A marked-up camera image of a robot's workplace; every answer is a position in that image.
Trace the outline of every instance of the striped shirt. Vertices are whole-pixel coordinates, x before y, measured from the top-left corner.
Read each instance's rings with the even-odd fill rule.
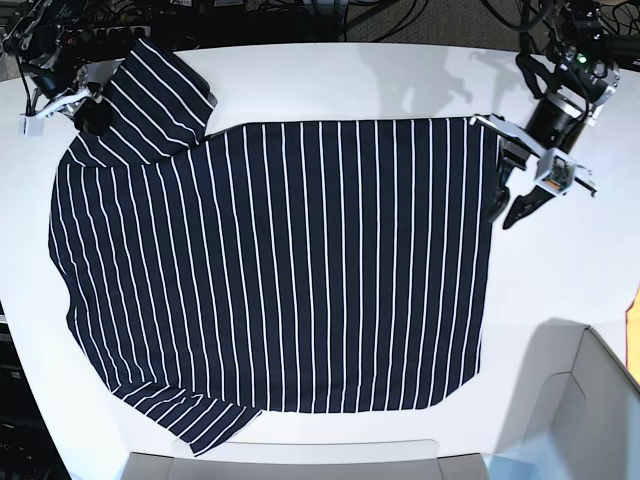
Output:
[[[69,328],[204,453],[262,410],[435,405],[480,368],[497,138],[468,119],[249,124],[141,40],[53,189]]]

